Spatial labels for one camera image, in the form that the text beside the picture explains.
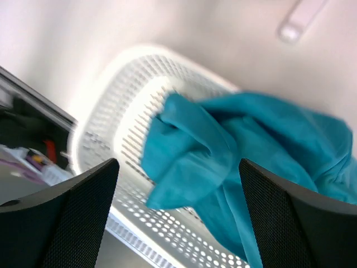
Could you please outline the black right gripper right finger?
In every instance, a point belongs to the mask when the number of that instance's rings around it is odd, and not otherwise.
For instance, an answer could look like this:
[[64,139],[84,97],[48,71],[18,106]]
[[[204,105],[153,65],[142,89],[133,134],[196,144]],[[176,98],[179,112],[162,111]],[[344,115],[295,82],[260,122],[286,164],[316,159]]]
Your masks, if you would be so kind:
[[356,267],[356,206],[242,159],[239,173],[263,267]]

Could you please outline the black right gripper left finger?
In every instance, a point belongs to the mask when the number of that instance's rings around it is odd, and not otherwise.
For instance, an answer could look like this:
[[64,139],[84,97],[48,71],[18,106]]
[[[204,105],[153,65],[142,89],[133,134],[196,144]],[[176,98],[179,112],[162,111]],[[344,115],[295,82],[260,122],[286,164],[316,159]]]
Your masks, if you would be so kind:
[[1,267],[94,267],[119,168],[111,158],[1,204]]

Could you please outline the teal t shirt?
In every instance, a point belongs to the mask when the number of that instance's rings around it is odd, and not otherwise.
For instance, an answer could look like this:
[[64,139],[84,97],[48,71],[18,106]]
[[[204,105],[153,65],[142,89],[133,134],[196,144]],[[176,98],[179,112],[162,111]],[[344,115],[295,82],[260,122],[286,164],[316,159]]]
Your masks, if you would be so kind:
[[342,120],[255,93],[191,102],[170,95],[153,117],[142,169],[151,209],[191,207],[226,249],[262,262],[239,163],[252,160],[309,190],[356,203],[353,133]]

